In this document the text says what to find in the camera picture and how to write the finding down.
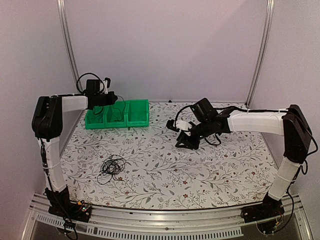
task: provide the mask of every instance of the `floral tablecloth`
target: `floral tablecloth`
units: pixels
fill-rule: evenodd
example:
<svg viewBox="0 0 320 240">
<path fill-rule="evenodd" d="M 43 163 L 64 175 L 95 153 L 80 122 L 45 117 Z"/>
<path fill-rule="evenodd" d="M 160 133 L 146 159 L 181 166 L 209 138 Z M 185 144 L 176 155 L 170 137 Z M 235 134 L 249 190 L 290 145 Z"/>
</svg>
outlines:
<svg viewBox="0 0 320 240">
<path fill-rule="evenodd" d="M 219 146 L 202 140 L 198 150 L 176 148 L 178 134 L 166 123 L 185 105 L 151 102 L 150 125 L 140 128 L 86 130 L 84 113 L 61 157 L 71 198 L 137 209 L 212 208 L 262 200 L 277 168 L 261 134 L 233 132 L 222 134 Z M 189 109 L 179 118 L 197 123 Z M 117 180 L 100 185 L 100 166 L 111 155 L 126 159 L 125 169 Z"/>
</svg>

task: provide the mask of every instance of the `green plastic tray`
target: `green plastic tray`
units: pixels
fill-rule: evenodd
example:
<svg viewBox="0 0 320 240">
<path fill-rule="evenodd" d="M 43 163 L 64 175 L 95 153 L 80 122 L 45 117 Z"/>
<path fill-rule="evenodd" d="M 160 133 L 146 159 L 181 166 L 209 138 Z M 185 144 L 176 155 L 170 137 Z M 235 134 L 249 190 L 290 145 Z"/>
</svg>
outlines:
<svg viewBox="0 0 320 240">
<path fill-rule="evenodd" d="M 96 107 L 85 115 L 86 129 L 110 129 L 149 126 L 147 99 L 117 101 L 114 105 Z"/>
</svg>

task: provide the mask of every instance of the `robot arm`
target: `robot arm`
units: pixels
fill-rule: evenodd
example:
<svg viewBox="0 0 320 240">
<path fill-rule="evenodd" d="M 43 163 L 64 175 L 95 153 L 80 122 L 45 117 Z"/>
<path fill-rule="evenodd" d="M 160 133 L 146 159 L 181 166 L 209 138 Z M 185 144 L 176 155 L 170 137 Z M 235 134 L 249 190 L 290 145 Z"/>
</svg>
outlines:
<svg viewBox="0 0 320 240">
<path fill-rule="evenodd" d="M 177 120 L 178 116 L 166 125 L 176 132 L 181 130 L 177 148 L 198 149 L 200 140 L 212 134 L 250 131 L 284 136 L 285 151 L 274 182 L 262 203 L 244 207 L 241 216 L 247 223 L 283 214 L 281 198 L 297 178 L 312 139 L 311 130 L 300 108 L 291 105 L 279 110 L 243 110 L 231 106 L 218 113 L 206 98 L 190 105 L 190 108 L 200 122 L 198 125 Z"/>
<path fill-rule="evenodd" d="M 32 119 L 32 130 L 41 150 L 42 168 L 46 175 L 45 193 L 51 205 L 49 213 L 83 222 L 88 222 L 91 214 L 90 204 L 82 201 L 80 205 L 70 201 L 63 177 L 59 155 L 63 113 L 113 105 L 117 99 L 113 91 L 101 90 L 99 79 L 87 80 L 86 90 L 82 94 L 39 97 Z"/>
</svg>

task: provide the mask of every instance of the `floral pattern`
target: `floral pattern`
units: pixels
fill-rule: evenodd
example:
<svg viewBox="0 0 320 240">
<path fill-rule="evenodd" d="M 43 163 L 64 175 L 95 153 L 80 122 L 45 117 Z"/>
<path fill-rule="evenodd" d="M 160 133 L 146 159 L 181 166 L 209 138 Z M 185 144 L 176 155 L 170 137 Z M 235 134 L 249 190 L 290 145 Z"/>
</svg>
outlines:
<svg viewBox="0 0 320 240">
<path fill-rule="evenodd" d="M 71 198 L 104 206 L 161 210 L 262 200 L 277 168 L 261 134 L 232 132 L 220 136 L 219 146 L 201 141 L 198 150 L 176 148 L 178 133 L 167 129 L 166 123 L 186 105 L 151 102 L 149 127 L 138 128 L 86 130 L 84 114 L 61 157 Z M 179 118 L 197 123 L 188 109 Z M 126 166 L 116 180 L 100 185 L 100 166 L 110 155 L 122 156 Z"/>
</svg>

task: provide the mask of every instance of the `white wall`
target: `white wall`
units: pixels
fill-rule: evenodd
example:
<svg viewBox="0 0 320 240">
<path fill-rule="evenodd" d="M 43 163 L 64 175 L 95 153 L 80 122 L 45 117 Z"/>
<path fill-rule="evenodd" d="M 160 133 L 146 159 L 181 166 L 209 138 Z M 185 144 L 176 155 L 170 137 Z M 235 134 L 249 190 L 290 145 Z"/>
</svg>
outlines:
<svg viewBox="0 0 320 240">
<path fill-rule="evenodd" d="M 245 102 L 266 0 L 68 0 L 80 73 L 125 99 Z"/>
<path fill-rule="evenodd" d="M 41 95 L 76 92 L 57 1 L 0 3 L 0 239 L 20 238 L 26 210 L 45 178 L 31 129 Z M 78 112 L 65 116 L 62 142 Z"/>
<path fill-rule="evenodd" d="M 319 0 L 275 1 L 273 22 L 253 108 L 298 104 L 320 144 L 320 4 Z M 274 156 L 284 152 L 283 138 L 266 135 Z M 307 176 L 296 188 L 313 236 L 320 239 L 320 154 L 308 157 Z"/>
</svg>

